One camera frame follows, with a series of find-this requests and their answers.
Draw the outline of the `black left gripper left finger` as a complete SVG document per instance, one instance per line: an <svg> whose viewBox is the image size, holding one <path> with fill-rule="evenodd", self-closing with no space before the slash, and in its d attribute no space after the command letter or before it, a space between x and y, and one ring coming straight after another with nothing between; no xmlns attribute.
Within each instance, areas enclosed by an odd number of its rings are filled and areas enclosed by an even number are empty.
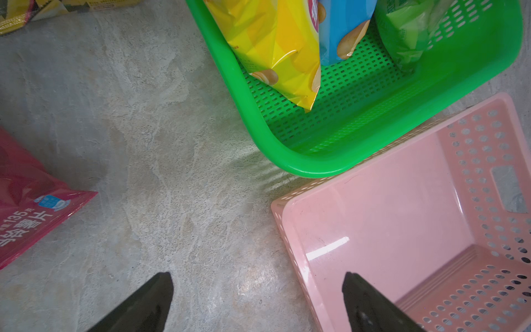
<svg viewBox="0 0 531 332"><path fill-rule="evenodd" d="M169 272L157 273L90 331L163 331L174 295Z"/></svg>

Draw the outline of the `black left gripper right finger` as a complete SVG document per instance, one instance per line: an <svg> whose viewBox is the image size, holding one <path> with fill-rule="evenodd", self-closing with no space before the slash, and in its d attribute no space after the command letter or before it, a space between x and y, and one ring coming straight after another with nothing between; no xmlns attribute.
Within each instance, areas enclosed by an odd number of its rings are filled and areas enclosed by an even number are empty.
<svg viewBox="0 0 531 332"><path fill-rule="evenodd" d="M346 273L342 293L352 331L403 332L423 330L357 273Z"/></svg>

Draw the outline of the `yellow Lay's chip bag front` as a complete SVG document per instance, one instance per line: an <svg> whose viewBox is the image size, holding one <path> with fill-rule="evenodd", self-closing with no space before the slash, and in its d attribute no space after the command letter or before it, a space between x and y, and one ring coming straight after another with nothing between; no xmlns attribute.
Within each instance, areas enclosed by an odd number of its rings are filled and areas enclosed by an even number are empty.
<svg viewBox="0 0 531 332"><path fill-rule="evenodd" d="M206 1L247 72L310 111L321 84L317 1Z"/></svg>

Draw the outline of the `green Lay's chip bag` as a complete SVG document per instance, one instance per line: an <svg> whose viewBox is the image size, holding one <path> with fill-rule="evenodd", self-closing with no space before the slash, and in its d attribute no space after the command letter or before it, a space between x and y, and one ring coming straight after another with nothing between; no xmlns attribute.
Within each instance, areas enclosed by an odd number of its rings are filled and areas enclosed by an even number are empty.
<svg viewBox="0 0 531 332"><path fill-rule="evenodd" d="M411 73L416 68L451 5L446 0L377 2L374 18L380 38L401 71Z"/></svg>

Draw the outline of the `light blue Lay's chip bag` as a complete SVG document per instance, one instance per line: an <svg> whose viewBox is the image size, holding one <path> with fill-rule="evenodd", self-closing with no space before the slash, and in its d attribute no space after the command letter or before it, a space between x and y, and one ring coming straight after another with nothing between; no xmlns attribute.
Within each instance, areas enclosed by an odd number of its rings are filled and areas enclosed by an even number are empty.
<svg viewBox="0 0 531 332"><path fill-rule="evenodd" d="M376 0L318 2L319 52L322 66L350 58L365 36Z"/></svg>

